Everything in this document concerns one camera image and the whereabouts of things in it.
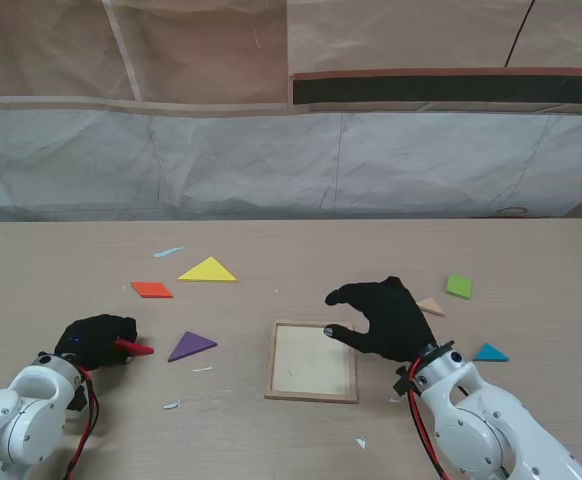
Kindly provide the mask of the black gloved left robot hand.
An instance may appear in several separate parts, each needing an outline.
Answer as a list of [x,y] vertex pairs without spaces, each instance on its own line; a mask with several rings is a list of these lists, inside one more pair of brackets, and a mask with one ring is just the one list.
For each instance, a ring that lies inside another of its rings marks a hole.
[[86,371],[125,364],[130,355],[117,349],[115,341],[122,339],[134,343],[137,336],[134,318],[101,314],[71,323],[56,344],[54,354],[69,355]]

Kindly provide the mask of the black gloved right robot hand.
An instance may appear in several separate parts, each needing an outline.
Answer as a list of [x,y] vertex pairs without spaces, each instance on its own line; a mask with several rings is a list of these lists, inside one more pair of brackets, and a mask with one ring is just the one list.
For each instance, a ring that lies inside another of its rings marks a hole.
[[437,345],[416,301],[398,277],[346,284],[329,293],[325,304],[347,304],[367,319],[365,333],[336,324],[324,328],[325,335],[361,353],[413,362],[427,347]]

